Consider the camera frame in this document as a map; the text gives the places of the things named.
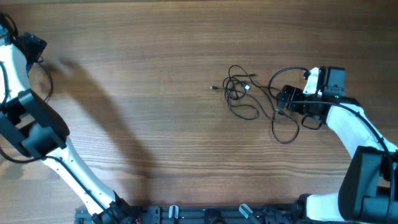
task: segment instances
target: wooden tabletop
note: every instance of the wooden tabletop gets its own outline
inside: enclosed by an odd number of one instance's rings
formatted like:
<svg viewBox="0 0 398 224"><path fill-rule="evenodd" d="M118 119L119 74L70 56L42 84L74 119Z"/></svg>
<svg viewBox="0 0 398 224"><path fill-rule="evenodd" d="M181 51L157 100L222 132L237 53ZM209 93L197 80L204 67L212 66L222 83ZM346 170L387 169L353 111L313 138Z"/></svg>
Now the wooden tabletop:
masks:
<svg viewBox="0 0 398 224"><path fill-rule="evenodd" d="M267 84L278 70L346 68L346 95L398 143L395 1L193 1L3 6L48 42L52 106L93 172L130 204L260 205L337 192L350 157L336 134L301 128L279 144L263 114L227 108L238 64ZM29 73L40 96L45 73ZM301 72L275 81L303 88ZM252 92L270 111L264 96ZM289 138L292 124L279 124ZM23 159L0 138L1 147ZM71 223L83 202L41 162L0 158L0 223Z"/></svg>

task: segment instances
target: wood grain surface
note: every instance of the wood grain surface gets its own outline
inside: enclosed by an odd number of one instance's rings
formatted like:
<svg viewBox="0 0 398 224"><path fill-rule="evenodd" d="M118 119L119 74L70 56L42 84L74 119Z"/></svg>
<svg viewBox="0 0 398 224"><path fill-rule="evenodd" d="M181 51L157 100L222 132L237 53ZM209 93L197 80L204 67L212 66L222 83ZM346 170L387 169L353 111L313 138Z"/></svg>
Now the wood grain surface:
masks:
<svg viewBox="0 0 398 224"><path fill-rule="evenodd" d="M234 64L262 84L285 67L345 67L347 95L397 144L397 9L396 1L334 0L0 7L21 32L48 42L49 105L84 161L129 203L159 205L259 205L338 191L350 157L333 131L302 128L282 145L265 116L241 120L209 90ZM29 76L45 96L44 72ZM305 80L287 72L275 81L285 84ZM289 138L293 128L280 124L277 134ZM71 223L84 206L40 162L0 158L0 178L0 223Z"/></svg>

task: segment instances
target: robotic arm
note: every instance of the robotic arm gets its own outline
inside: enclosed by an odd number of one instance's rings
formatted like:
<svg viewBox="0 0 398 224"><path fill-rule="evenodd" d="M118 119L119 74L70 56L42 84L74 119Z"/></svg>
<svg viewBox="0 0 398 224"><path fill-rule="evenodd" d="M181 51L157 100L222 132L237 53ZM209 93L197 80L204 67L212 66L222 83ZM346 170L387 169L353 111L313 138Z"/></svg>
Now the robotic arm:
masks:
<svg viewBox="0 0 398 224"><path fill-rule="evenodd" d="M4 80L0 82L0 93L4 93L0 109L0 134L23 156L32 159L15 160L1 148L0 154L17 163L41 160L57 172L82 199L93 223L136 222L138 217L131 207L102 183L77 154L68 137L70 133L64 120L30 88L27 74L47 43L29 33L19 35L15 24L10 23L9 19L7 15L0 14L0 77ZM274 75L269 87L272 80L286 70ZM304 77L308 80L304 90L286 85L277 96L270 91L271 96L277 100L279 107L302 114L302 124L307 118L318 120L318 128L327 124L339 136L353 160L339 193L302 195L295 202L295 209L273 213L275 217L282 217L280 220L283 221L277 222L275 219L272 223L345 220L383 223L386 217L390 222L398 222L398 210L393 209L398 206L394 196L396 172L392 169L392 162L397 160L396 154L393 154L397 147L384 139L368 121L355 99L344 97L345 71L342 68L304 70ZM17 128L16 125L27 114L34 121ZM391 182L389 189L377 185L380 175ZM171 208L166 221L176 223L185 210L178 212L178 207ZM270 214L266 208L264 214ZM208 223L206 213L211 209L203 209L206 210L205 223ZM251 210L247 205L242 205L239 210L247 220L237 223L270 223L269 218L267 220L264 217L263 222L260 222L259 216L253 215L258 209ZM228 214L220 215L213 210L209 220L212 217L220 220L221 216L226 218ZM158 217L154 215L148 220L157 220Z"/></svg>

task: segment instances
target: wooden table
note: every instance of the wooden table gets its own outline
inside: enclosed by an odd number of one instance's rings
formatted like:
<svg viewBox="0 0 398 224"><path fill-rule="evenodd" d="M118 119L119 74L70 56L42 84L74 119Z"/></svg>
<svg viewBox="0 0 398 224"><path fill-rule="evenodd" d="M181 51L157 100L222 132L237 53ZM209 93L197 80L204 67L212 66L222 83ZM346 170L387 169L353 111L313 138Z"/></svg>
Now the wooden table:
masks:
<svg viewBox="0 0 398 224"><path fill-rule="evenodd" d="M346 68L357 98L398 143L395 1L208 1L3 6L21 32L48 42L49 104L96 175L131 204L259 205L336 192L350 157L333 131L300 130L288 145L270 121L235 117L220 91L238 64L266 84L278 70ZM47 77L34 67L41 96ZM303 88L301 72L275 86ZM281 124L283 138L293 126ZM4 138L1 146L23 159ZM71 223L83 202L35 162L0 158L0 223Z"/></svg>

